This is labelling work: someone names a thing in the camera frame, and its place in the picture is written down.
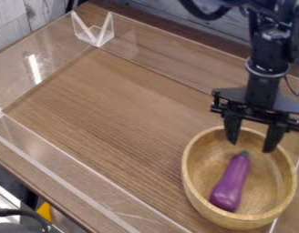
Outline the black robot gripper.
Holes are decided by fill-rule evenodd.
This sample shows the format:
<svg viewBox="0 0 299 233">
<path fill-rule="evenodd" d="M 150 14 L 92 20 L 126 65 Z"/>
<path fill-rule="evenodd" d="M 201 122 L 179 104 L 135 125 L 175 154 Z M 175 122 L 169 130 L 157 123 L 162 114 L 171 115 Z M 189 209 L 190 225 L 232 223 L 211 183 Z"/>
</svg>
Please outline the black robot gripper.
<svg viewBox="0 0 299 233">
<path fill-rule="evenodd" d="M 270 153 L 288 132 L 299 132 L 299 102 L 280 89 L 288 70 L 249 70 L 249 74 L 245 87 L 215 88 L 211 91 L 211 111 L 222 115 L 226 138 L 234 145 L 244 119 L 266 124 L 264 152 Z"/>
</svg>

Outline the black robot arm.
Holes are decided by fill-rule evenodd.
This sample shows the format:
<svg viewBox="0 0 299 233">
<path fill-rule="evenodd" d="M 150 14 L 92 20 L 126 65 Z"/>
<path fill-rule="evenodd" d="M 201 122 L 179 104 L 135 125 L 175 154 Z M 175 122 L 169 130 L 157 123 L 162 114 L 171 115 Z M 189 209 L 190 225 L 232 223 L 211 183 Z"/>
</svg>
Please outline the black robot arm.
<svg viewBox="0 0 299 233">
<path fill-rule="evenodd" d="M 292 64 L 299 65 L 299 0 L 219 0 L 221 6 L 205 12 L 194 0 L 179 0 L 199 19 L 214 21 L 233 8 L 248 13 L 252 55 L 246 61 L 245 87 L 215 88 L 211 111 L 225 119 L 227 140 L 238 142 L 244 120 L 269 125 L 264 151 L 276 150 L 286 133 L 299 132 L 299 92 L 288 96 L 280 83 L 289 80 Z"/>
</svg>

